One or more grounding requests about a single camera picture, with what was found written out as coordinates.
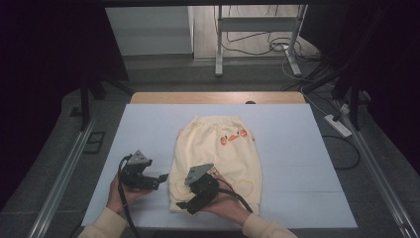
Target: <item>metal bar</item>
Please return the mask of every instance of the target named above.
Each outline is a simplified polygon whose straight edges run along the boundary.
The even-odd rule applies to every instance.
[[[293,32],[291,34],[290,43],[287,49],[287,54],[290,56],[293,56],[294,44],[296,43],[297,36],[299,35],[300,27],[302,26],[303,15],[305,14],[305,11],[306,11],[306,5],[300,5],[299,12],[297,13],[297,17],[294,19],[295,25],[293,26],[293,29],[292,29]]]
[[[37,220],[35,221],[28,237],[41,238],[46,235],[56,209],[61,201],[62,195],[65,192],[74,168],[77,165],[80,154],[82,153],[83,146],[85,145],[89,134],[92,131],[93,125],[95,124],[98,111],[99,108],[96,108],[91,120],[86,126],[86,130],[79,132],[77,139],[71,148],[71,151],[68,154],[57,178],[55,179],[52,189],[44,202],[44,205],[41,208]]]
[[[219,5],[219,18],[217,19],[217,48],[216,48],[216,76],[223,75],[223,49],[222,49],[223,16],[222,5]]]
[[[367,166],[367,169],[369,170],[374,182],[376,183],[376,186],[381,193],[383,200],[388,206],[388,209],[390,210],[402,235],[406,238],[418,238],[418,231],[414,227],[410,216],[405,210],[401,200],[393,190],[389,181],[386,179],[386,176],[374,158],[374,155],[370,151],[370,148],[368,147],[368,144],[365,141],[362,133],[355,130],[353,123],[350,121],[347,115],[343,115],[343,118],[346,126],[350,128],[354,134],[354,138],[357,141],[359,148],[362,150],[362,155],[365,159],[365,165]]]
[[[223,32],[293,32],[294,17],[225,17]]]

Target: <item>power strip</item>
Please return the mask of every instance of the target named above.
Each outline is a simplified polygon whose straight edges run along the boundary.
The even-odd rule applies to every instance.
[[[352,132],[349,131],[340,121],[334,121],[333,115],[328,115],[324,117],[324,119],[330,124],[336,131],[344,138],[350,137],[352,135]]]

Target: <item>forearm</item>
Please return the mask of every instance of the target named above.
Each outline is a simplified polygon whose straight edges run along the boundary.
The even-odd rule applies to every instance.
[[[86,226],[78,237],[117,238],[121,236],[126,226],[127,221],[123,217],[105,207],[96,221],[92,225]]]
[[[296,238],[285,227],[273,222],[267,222],[255,214],[251,214],[242,228],[244,235],[250,238]]]

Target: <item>wall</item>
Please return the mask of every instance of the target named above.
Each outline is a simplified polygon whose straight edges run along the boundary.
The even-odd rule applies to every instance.
[[[192,54],[190,7],[107,8],[122,56]]]

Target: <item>cream garment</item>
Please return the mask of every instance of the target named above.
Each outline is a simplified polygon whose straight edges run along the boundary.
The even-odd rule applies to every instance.
[[[169,173],[170,210],[194,197],[184,184],[189,169],[213,163],[236,193],[259,214],[262,175],[254,136],[238,116],[195,117],[179,132]]]

